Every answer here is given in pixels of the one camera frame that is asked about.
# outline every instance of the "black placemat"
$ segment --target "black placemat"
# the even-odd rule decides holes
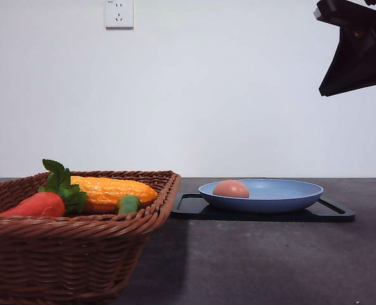
[[[175,200],[171,217],[199,220],[243,220],[286,222],[352,222],[353,211],[327,198],[299,212],[291,213],[242,213],[210,206],[200,194],[180,194]]]

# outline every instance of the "wall socket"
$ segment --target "wall socket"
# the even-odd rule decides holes
[[[134,0],[106,0],[104,23],[107,30],[134,28]]]

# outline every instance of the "gray tabletop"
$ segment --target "gray tabletop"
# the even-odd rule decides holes
[[[219,179],[185,178],[180,193]],[[153,232],[120,304],[375,304],[376,179],[297,179],[350,208],[348,223],[170,218]]]

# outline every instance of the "egg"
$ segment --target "egg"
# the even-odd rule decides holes
[[[247,186],[243,182],[237,180],[226,180],[217,183],[213,189],[213,195],[238,198],[250,197]]]

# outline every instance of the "white wall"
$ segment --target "white wall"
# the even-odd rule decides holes
[[[320,96],[316,1],[135,2],[107,31],[104,0],[0,0],[0,177],[376,177],[376,86]]]

